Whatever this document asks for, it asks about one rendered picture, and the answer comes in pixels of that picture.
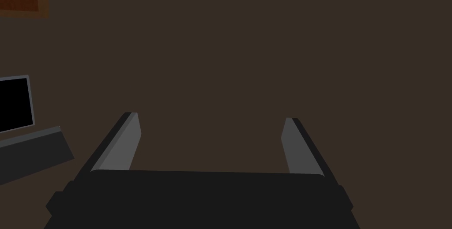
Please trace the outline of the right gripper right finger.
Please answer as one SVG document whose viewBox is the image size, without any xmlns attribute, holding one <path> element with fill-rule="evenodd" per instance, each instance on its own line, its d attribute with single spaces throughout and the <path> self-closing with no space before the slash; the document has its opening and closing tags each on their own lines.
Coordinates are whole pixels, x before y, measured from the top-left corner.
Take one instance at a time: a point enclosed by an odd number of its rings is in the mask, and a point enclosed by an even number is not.
<svg viewBox="0 0 452 229">
<path fill-rule="evenodd" d="M 298 118 L 285 119 L 281 142 L 289 173 L 318 174 L 326 178 L 334 177 Z"/>
</svg>

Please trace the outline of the black television on grey stand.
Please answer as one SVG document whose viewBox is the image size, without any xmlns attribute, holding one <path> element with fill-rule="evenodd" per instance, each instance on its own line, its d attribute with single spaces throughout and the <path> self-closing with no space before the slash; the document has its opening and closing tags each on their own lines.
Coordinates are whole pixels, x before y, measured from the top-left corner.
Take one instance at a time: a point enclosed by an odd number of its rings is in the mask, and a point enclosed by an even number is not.
<svg viewBox="0 0 452 229">
<path fill-rule="evenodd" d="M 0 78 L 0 133 L 35 125 L 30 78 Z M 0 141 L 0 185 L 74 159 L 61 128 L 55 126 Z"/>
</svg>

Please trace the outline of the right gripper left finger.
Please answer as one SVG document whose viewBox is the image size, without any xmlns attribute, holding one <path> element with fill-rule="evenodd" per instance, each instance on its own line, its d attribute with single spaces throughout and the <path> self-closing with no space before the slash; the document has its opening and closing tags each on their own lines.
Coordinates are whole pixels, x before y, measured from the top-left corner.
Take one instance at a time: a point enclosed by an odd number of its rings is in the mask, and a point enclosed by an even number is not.
<svg viewBox="0 0 452 229">
<path fill-rule="evenodd" d="M 82 175 L 95 170 L 129 170 L 142 137 L 137 113 L 126 112 L 82 167 Z"/>
</svg>

